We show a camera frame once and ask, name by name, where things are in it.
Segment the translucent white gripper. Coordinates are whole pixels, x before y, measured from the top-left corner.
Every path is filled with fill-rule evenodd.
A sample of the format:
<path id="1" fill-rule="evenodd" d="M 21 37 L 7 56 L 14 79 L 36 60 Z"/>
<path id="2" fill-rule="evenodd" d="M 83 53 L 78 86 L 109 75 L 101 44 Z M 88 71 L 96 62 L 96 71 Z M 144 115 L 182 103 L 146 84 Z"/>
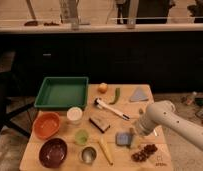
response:
<path id="1" fill-rule="evenodd" d="M 134 122 L 134 127 L 137 133 L 141 136 L 148 136 L 152 132 L 154 132 L 155 128 L 157 127 L 156 124 L 145 121 L 145 120 L 136 120 Z M 138 135 L 133 135 L 130 142 L 130 149 L 135 149 L 141 144 L 140 137 Z"/>

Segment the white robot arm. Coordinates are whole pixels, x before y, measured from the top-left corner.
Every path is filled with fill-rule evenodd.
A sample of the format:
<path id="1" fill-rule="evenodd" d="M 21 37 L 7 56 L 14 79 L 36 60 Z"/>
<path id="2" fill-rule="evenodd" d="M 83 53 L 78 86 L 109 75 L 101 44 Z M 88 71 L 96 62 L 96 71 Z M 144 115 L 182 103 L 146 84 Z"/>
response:
<path id="1" fill-rule="evenodd" d="M 203 127 L 175 114 L 175 105 L 168 100 L 154 102 L 135 122 L 138 135 L 148 136 L 159 126 L 165 126 L 203 151 Z"/>

